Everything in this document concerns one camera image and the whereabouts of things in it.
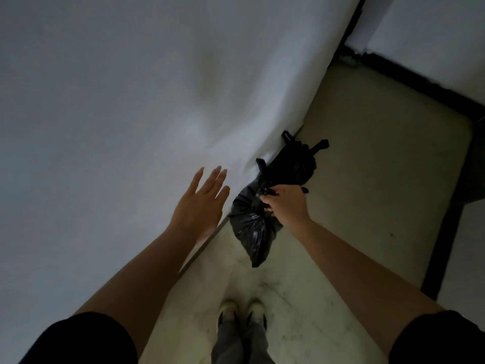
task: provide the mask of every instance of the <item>black sleeve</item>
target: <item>black sleeve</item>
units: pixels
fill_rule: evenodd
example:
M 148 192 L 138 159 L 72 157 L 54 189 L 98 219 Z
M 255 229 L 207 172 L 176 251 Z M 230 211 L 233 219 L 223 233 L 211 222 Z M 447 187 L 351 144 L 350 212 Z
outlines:
M 20 364 L 138 362 L 136 348 L 125 328 L 95 312 L 74 315 L 47 328 Z
M 415 318 L 397 337 L 389 363 L 485 362 L 485 332 L 454 311 Z

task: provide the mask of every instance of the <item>shoe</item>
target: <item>shoe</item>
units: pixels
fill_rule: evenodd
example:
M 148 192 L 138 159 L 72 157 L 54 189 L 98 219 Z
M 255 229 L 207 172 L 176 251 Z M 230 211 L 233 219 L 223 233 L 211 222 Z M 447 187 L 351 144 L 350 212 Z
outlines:
M 254 322 L 263 326 L 264 330 L 266 330 L 267 323 L 264 312 L 265 309 L 263 303 L 259 300 L 253 301 L 247 308 L 246 325 L 249 326 L 251 322 Z
M 238 320 L 238 305 L 233 300 L 226 300 L 222 303 L 219 309 L 219 317 L 217 318 L 217 330 L 224 322 L 234 322 L 236 325 Z

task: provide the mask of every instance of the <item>plastic bag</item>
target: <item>plastic bag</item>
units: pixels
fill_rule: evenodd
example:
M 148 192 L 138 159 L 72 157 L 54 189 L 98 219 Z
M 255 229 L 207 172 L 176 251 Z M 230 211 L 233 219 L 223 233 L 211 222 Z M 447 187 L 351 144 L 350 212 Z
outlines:
M 277 184 L 305 184 L 317 168 L 313 156 L 320 149 L 328 148 L 328 140 L 322 140 L 310 149 L 287 131 L 282 137 L 286 145 L 269 166 L 263 159 L 256 159 L 259 175 L 239 193 L 229 214 L 234 235 L 251 258 L 253 267 L 266 260 L 276 233 L 283 227 L 271 212 L 265 210 L 268 205 L 258 196 L 271 194 L 270 188 Z

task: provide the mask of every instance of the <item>leg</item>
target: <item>leg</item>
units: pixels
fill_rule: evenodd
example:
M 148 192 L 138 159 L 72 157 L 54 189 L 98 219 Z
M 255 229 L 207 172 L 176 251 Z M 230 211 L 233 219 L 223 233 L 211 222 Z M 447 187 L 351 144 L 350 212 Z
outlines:
M 217 321 L 217 342 L 212 349 L 212 364 L 243 364 L 244 349 L 239 338 L 237 305 L 226 301 Z
M 268 354 L 264 305 L 255 301 L 248 308 L 247 331 L 243 341 L 248 348 L 248 364 L 275 364 Z

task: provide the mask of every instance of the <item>gray pants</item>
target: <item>gray pants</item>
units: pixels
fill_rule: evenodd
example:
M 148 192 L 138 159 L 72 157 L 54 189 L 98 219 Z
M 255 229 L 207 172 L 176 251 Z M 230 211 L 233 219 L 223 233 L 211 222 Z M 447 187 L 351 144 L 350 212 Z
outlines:
M 267 350 L 266 332 L 261 325 L 252 322 L 239 336 L 234 322 L 224 322 L 212 349 L 212 364 L 275 364 Z

